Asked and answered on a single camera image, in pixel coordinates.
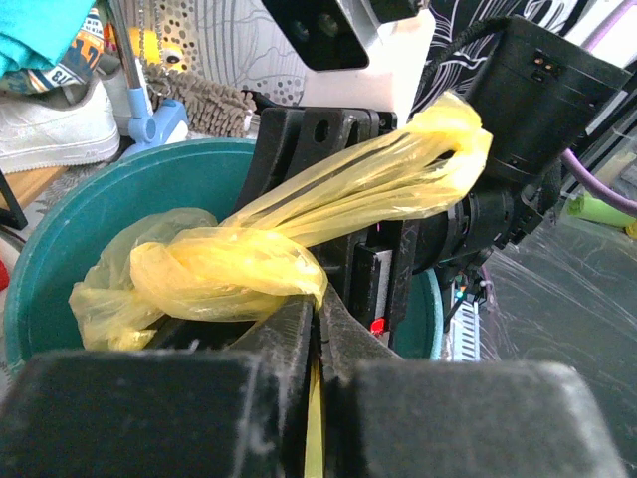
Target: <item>mounting hole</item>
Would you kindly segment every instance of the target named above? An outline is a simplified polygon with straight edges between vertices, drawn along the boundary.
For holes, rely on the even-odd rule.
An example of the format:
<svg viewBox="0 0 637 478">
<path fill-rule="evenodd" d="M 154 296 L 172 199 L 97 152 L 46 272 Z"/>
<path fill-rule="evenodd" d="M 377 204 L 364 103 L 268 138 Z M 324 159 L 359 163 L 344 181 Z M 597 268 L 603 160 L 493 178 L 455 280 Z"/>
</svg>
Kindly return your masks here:
<svg viewBox="0 0 637 478">
<path fill-rule="evenodd" d="M 318 122 L 317 127 L 315 127 L 315 141 L 323 142 L 327 139 L 327 135 L 329 134 L 329 123 L 323 119 Z"/>
</svg>

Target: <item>clear plastic sheet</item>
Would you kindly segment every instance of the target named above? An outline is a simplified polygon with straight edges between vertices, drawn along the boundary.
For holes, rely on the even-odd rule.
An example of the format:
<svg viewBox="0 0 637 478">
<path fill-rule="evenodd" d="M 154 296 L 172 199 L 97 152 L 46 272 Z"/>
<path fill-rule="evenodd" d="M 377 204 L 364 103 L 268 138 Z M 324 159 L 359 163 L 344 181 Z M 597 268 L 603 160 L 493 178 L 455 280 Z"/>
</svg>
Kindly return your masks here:
<svg viewBox="0 0 637 478">
<path fill-rule="evenodd" d="M 590 386 L 631 476 L 637 474 L 637 242 L 565 216 L 486 267 L 483 360 L 552 360 Z"/>
<path fill-rule="evenodd" d="M 203 211 L 143 219 L 115 237 L 74 288 L 85 347 L 136 348 L 141 341 L 130 334 L 163 314 L 260 320 L 297 294 L 313 295 L 320 307 L 327 278 L 307 248 L 448 209 L 478 179 L 490 145 L 472 108 L 445 94 L 406 127 L 329 157 L 219 227 Z"/>
</svg>

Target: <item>yellow strip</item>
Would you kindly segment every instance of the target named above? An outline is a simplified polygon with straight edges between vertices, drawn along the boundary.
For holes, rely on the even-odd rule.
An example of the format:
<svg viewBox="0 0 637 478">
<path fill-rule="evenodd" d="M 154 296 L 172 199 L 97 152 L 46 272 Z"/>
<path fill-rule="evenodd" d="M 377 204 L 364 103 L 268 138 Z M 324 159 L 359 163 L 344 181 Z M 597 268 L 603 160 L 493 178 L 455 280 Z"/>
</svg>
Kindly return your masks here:
<svg viewBox="0 0 637 478">
<path fill-rule="evenodd" d="M 323 426 L 322 377 L 320 376 L 319 358 L 315 355 L 310 370 L 305 478 L 323 478 L 325 469 L 325 435 Z"/>
</svg>

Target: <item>black and white patterned fabric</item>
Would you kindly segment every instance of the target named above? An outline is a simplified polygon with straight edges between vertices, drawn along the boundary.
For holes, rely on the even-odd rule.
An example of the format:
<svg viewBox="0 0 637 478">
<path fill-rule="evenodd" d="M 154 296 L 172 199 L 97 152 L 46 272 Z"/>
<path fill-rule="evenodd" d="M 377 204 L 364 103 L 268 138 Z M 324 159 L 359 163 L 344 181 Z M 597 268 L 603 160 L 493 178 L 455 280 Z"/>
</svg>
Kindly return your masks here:
<svg viewBox="0 0 637 478">
<path fill-rule="evenodd" d="M 553 33 L 561 33 L 576 4 L 577 0 L 432 0 L 429 9 L 436 19 L 436 31 L 429 59 L 435 58 L 469 25 L 491 17 L 522 15 Z M 422 86 L 413 112 L 422 111 L 446 90 L 465 93 L 495 42 L 493 37 L 479 40 L 443 63 L 432 84 Z"/>
</svg>

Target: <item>red light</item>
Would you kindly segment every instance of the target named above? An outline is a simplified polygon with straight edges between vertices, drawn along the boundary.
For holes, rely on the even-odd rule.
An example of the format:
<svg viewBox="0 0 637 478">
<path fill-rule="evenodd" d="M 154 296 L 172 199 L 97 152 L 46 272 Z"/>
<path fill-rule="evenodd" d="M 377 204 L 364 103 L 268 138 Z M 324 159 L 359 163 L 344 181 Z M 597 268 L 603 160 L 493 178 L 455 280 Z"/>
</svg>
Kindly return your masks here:
<svg viewBox="0 0 637 478">
<path fill-rule="evenodd" d="M 376 319 L 374 322 L 371 323 L 369 329 L 377 337 L 382 335 L 382 333 L 385 332 L 385 318 L 380 317 Z"/>
</svg>

